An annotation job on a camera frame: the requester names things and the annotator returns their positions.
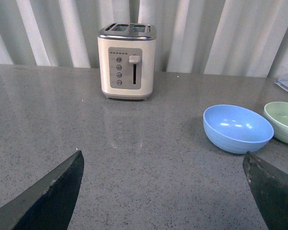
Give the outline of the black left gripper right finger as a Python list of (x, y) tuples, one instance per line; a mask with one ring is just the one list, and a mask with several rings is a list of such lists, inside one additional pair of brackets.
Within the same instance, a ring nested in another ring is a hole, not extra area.
[(268, 229), (288, 230), (288, 174), (249, 151), (243, 169)]

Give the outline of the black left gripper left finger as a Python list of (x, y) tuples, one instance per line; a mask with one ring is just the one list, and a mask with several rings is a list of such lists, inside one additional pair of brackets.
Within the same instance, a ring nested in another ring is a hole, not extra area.
[(66, 230), (83, 173), (79, 150), (0, 208), (0, 230)]

